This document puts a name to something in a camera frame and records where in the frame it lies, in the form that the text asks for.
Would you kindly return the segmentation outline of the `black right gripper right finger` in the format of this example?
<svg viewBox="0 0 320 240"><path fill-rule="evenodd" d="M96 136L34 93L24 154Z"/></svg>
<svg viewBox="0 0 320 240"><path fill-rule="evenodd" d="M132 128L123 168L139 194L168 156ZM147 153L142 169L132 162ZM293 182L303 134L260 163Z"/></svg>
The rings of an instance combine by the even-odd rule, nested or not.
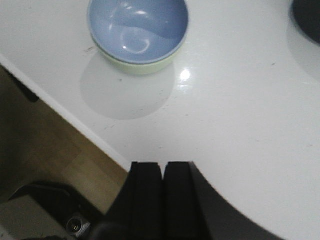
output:
<svg viewBox="0 0 320 240"><path fill-rule="evenodd" d="M279 239L229 204L193 162L169 162L163 180L167 240Z"/></svg>

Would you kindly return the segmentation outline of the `robot base with connector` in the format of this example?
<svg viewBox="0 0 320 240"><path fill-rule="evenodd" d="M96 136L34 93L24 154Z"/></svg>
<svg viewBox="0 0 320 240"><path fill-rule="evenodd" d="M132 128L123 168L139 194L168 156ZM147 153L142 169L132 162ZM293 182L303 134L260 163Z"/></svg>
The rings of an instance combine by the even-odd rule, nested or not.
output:
<svg viewBox="0 0 320 240"><path fill-rule="evenodd" d="M36 181L0 205L2 240L86 240L103 214L75 188Z"/></svg>

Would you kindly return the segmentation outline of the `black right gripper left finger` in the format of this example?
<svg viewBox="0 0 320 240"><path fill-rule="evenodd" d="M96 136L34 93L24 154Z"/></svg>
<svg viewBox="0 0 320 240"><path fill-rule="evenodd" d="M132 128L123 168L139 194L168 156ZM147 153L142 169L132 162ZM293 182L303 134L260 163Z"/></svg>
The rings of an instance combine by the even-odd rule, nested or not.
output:
<svg viewBox="0 0 320 240"><path fill-rule="evenodd" d="M155 162L133 162L106 222L124 231L126 240L163 238L163 180Z"/></svg>

